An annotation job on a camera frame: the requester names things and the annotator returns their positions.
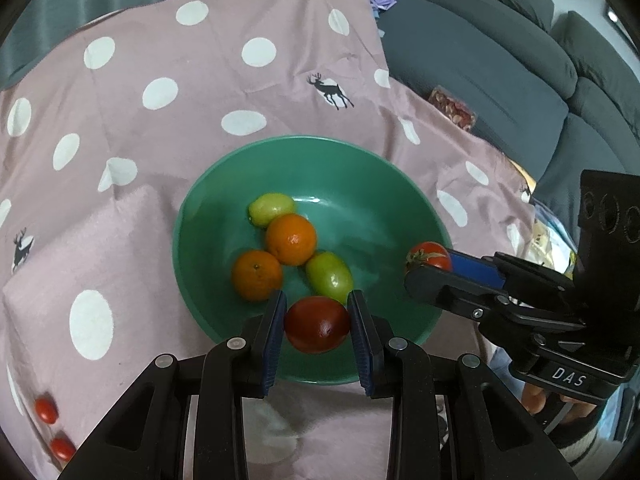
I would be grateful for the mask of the green plum fruit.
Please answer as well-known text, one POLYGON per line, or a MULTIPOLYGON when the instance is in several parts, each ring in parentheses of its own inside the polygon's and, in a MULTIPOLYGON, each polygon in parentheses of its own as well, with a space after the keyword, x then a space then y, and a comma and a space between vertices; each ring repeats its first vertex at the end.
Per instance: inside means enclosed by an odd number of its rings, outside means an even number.
POLYGON ((265 229, 275 218, 284 214, 292 214, 295 211, 295 200, 282 193, 262 194, 247 207, 250 223, 259 229, 265 229))

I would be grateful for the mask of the pink polka dot cloth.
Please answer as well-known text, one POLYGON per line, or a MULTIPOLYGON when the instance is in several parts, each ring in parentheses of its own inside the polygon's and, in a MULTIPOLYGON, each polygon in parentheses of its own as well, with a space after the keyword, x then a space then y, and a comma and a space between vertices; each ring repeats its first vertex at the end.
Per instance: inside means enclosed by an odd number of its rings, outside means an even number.
POLYGON ((61 472, 32 404, 90 434, 161 353, 204 353, 171 232, 245 144, 326 136, 392 162, 460 252, 524 255, 534 210, 500 151, 390 78, 369 0, 165 0, 95 21, 1 95, 1 426, 61 472))

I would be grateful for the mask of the red cherry tomato top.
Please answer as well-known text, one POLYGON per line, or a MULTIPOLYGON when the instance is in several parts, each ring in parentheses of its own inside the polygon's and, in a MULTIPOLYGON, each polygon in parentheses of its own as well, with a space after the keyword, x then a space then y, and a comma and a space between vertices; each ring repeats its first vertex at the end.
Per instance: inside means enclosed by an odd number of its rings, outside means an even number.
POLYGON ((68 463, 76 453, 76 446, 66 437, 55 437, 50 441, 53 455, 63 463, 68 463))

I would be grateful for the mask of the snack packet on sofa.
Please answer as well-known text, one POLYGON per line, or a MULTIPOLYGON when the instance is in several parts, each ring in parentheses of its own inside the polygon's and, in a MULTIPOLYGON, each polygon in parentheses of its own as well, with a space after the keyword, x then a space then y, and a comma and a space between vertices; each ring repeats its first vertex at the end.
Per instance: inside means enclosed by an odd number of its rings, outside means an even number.
POLYGON ((476 124, 477 114, 441 86, 436 86, 431 91, 427 101, 462 130, 471 131, 476 124))

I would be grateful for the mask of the orange mandarin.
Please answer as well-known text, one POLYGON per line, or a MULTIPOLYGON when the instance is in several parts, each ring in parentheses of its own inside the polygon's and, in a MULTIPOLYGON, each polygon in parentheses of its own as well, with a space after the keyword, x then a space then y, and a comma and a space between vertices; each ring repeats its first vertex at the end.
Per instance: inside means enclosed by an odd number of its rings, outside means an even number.
POLYGON ((283 271, 278 259, 264 250, 248 250, 236 258, 231 270, 231 284, 246 301, 259 302, 283 285, 283 271))
POLYGON ((269 223, 265 248, 285 266, 302 266, 317 249, 316 229, 300 214, 282 214, 269 223))

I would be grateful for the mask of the green plastic bowl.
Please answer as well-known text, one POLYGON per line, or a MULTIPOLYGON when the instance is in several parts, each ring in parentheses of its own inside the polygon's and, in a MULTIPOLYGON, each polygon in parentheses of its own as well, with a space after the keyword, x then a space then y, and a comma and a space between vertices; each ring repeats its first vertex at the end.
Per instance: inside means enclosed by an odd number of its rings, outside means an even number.
POLYGON ((422 344, 439 312, 411 299, 404 277, 408 252, 424 242, 449 237, 393 164, 345 142, 281 136, 240 148, 195 181, 172 261, 186 307, 215 342, 265 310, 265 272, 290 304, 318 300, 315 321, 341 318, 358 289, 397 336, 422 344))

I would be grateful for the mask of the grey sofa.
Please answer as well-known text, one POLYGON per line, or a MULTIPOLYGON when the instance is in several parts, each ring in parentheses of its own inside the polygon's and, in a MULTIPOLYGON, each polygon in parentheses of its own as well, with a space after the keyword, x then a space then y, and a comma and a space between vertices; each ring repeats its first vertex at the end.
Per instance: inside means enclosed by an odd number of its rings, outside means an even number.
POLYGON ((378 21, 392 77, 465 102, 473 133, 532 178, 579 235, 586 169, 639 170, 639 81, 600 32, 553 0, 397 0, 378 21))

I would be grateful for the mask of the red cherry tomato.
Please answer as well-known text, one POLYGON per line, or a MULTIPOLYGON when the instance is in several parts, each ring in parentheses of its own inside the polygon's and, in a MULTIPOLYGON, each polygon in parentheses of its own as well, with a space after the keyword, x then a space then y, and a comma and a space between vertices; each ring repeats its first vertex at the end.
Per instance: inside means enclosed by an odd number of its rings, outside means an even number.
POLYGON ((58 421, 58 409, 48 396, 38 396, 34 402, 34 410, 38 418, 47 425, 58 421))
POLYGON ((405 271, 409 272, 419 266, 434 266, 444 271, 452 270, 452 261, 448 250, 435 242, 422 242, 408 251, 405 271))
POLYGON ((76 446, 66 437, 55 437, 50 441, 53 455, 63 463, 68 463, 76 453, 76 446))

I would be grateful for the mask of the large dark red tomato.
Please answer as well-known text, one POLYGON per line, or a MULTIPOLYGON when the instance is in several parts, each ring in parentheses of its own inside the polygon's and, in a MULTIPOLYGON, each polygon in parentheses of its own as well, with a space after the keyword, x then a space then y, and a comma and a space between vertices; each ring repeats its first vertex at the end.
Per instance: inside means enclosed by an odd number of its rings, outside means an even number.
POLYGON ((339 347, 349 334, 349 313, 338 301, 311 296, 296 301, 284 317, 288 342, 303 353, 320 354, 339 347))

